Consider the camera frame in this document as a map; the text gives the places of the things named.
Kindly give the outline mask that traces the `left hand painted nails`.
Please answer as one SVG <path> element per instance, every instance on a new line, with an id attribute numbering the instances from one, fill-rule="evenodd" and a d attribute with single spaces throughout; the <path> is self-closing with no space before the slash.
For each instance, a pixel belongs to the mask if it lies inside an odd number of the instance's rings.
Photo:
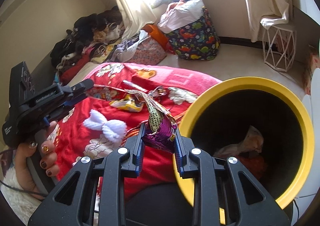
<path id="1" fill-rule="evenodd" d="M 44 193 L 51 187 L 53 178 L 60 172 L 57 165 L 57 153 L 54 143 L 48 139 L 57 126 L 52 121 L 45 130 L 30 136 L 21 143 L 16 151 L 15 170 L 18 184 L 22 190 L 27 191 L 38 200 L 43 200 Z"/>

